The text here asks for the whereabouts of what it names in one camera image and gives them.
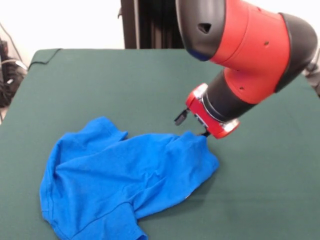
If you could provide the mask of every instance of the blue shirt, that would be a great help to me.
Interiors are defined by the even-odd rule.
[[[184,201],[219,165],[204,136],[127,134],[99,117],[53,147],[39,194],[60,239],[147,240],[137,220]]]

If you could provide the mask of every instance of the black cable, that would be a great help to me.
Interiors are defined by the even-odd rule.
[[[16,47],[14,41],[12,40],[12,37],[11,37],[10,34],[6,31],[6,29],[5,29],[4,26],[1,24],[1,22],[0,22],[0,27],[2,28],[2,30],[4,31],[4,33],[9,37],[9,39],[10,39],[12,45],[13,45],[13,48],[14,48],[14,50],[16,51],[16,54],[17,54],[18,57],[19,57],[19,60],[20,60],[21,62],[23,62],[23,61],[22,61],[22,58],[21,58],[21,56],[20,56],[20,53],[18,52],[17,47]]]

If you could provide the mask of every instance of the green tabletop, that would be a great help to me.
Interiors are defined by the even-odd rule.
[[[130,136],[203,129],[174,119],[220,67],[184,50],[38,51],[0,126],[0,239],[50,240],[39,186],[65,133],[106,116]],[[320,239],[320,108],[303,77],[208,138],[220,168],[186,201],[139,221],[151,240]]]

